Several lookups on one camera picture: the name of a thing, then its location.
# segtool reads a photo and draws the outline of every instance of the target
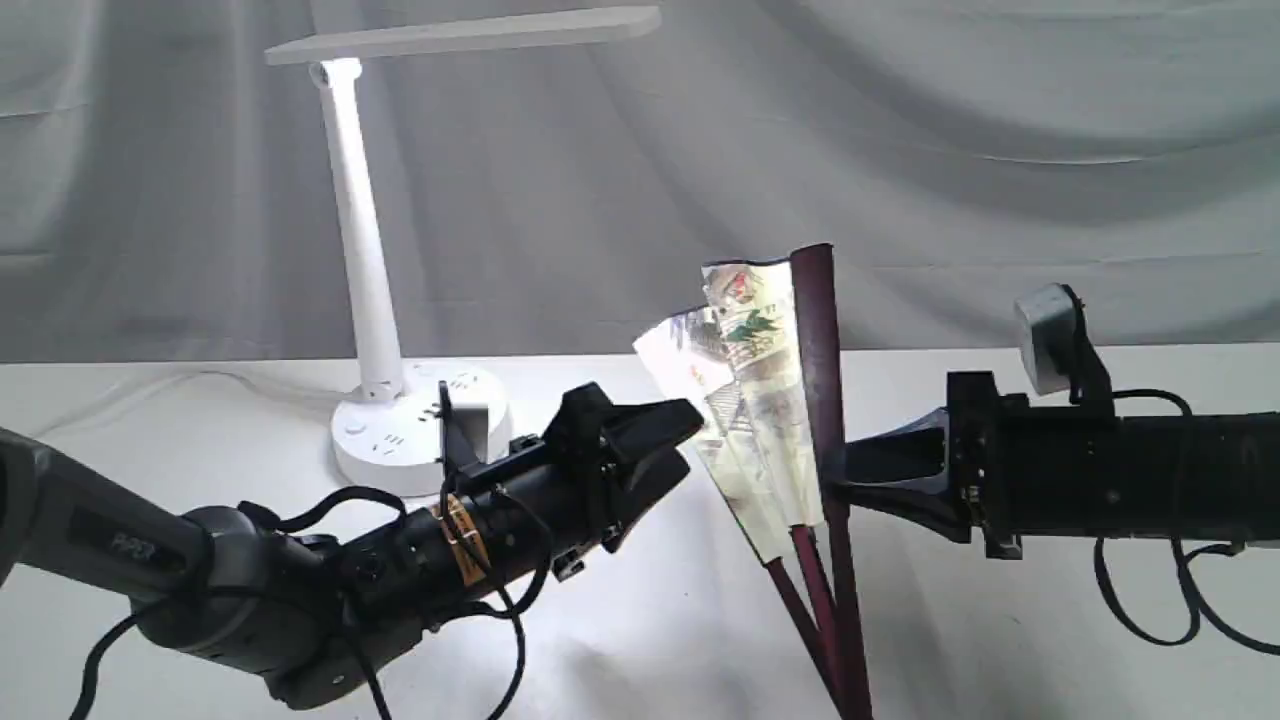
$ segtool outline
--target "white table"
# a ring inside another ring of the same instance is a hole
[[[1280,346],[1114,348],[1116,387],[1164,387],[1203,413],[1280,407]],[[540,432],[559,395],[596,380],[617,402],[657,398],[630,356],[479,360],[512,397],[516,432]],[[294,383],[343,389],[351,361],[241,364]],[[845,356],[849,437],[882,432],[943,401],[945,373],[992,369],[1027,389],[1016,352]],[[180,365],[0,368],[0,425],[22,432],[122,377]],[[339,482],[324,411],[274,404],[200,377],[101,427],[52,445],[159,505],[184,511],[239,500],[289,515]],[[1164,413],[1138,404],[1130,413]],[[352,503],[321,528],[349,538],[388,515]],[[1206,629],[1189,648],[1146,646],[1108,615],[1091,542],[1029,539],[1027,560],[982,557],[906,521],[855,511],[854,553],[877,717],[1267,717],[1280,706],[1276,662]],[[1123,598],[1158,634],[1180,632],[1166,546],[1114,543]],[[1210,560],[1210,601],[1247,632],[1280,638],[1280,553]],[[64,717],[92,642],[125,612],[108,593],[17,568],[0,589],[0,717]],[[822,684],[736,527],[700,469],[640,524],[616,556],[552,583],[527,616],[529,671],[509,717],[833,719]],[[397,717],[484,717],[511,674],[509,624],[466,620],[428,637],[383,673]],[[154,648],[132,634],[108,656],[97,720],[298,717],[261,683]],[[375,717],[360,692],[303,717]]]

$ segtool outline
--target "gray fabric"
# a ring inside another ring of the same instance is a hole
[[[4,4],[0,361],[351,355],[319,101],[262,49],[582,4]],[[846,347],[1009,345],[1051,281],[1102,341],[1280,340],[1275,3],[663,10],[366,63],[406,352],[626,352],[701,261],[813,242]]]

